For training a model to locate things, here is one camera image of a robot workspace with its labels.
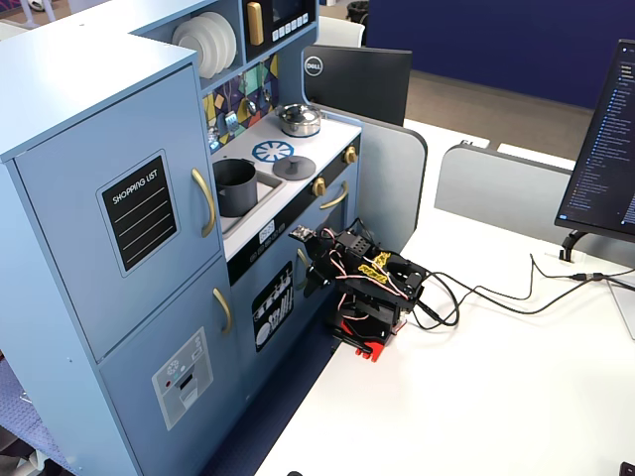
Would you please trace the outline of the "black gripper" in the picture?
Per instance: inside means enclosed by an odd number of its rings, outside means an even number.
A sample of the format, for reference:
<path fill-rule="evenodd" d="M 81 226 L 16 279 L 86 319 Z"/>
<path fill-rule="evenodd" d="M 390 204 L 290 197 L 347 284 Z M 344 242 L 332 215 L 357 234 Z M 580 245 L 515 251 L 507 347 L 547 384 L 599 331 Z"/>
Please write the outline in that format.
<path fill-rule="evenodd" d="M 328 287 L 332 279 L 360 276 L 359 267 L 366 263 L 370 241 L 349 230 L 338 234 L 323 228 L 319 240 L 310 240 L 307 252 L 312 260 L 307 270 L 304 297 L 309 298 L 317 290 Z"/>

